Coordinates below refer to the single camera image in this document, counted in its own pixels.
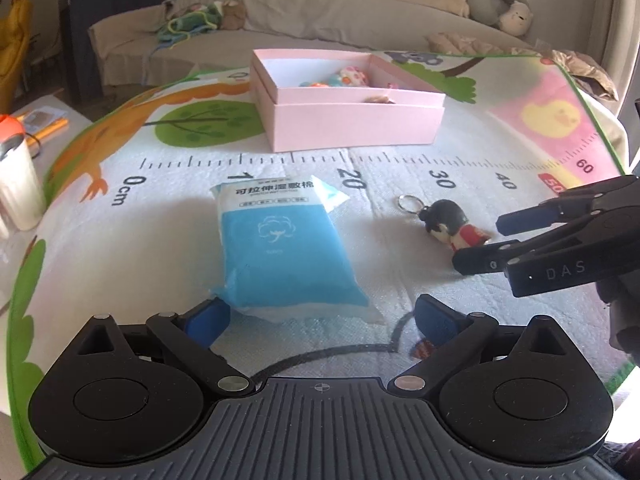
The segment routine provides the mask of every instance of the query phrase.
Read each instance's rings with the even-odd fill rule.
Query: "penguin keychain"
[[[411,208],[408,202],[417,207]],[[402,194],[396,203],[402,211],[417,215],[431,236],[454,251],[483,245],[491,239],[490,233],[469,223],[465,212],[453,200],[436,200],[425,205],[417,196]]]

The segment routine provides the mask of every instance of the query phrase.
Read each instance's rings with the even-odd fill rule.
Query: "white bear plush toy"
[[[524,36],[533,20],[533,12],[520,2],[513,2],[507,12],[500,16],[498,28],[512,36]]]

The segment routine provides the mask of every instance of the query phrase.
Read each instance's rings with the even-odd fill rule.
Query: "blue package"
[[[273,322],[382,316],[356,283],[328,211],[348,197],[316,177],[221,184],[218,206],[225,285],[212,292]]]

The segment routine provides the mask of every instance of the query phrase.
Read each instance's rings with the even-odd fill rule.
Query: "pink box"
[[[376,88],[300,87],[347,66],[364,70]],[[389,89],[388,84],[397,85]],[[431,144],[445,95],[373,54],[338,50],[254,50],[251,86],[274,152]],[[387,96],[395,104],[367,103]]]

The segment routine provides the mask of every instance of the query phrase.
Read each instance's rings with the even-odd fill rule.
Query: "cotton flower logo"
[[[296,226],[286,216],[267,216],[258,225],[260,238],[270,238],[270,244],[276,243],[281,237],[291,238],[295,231]]]

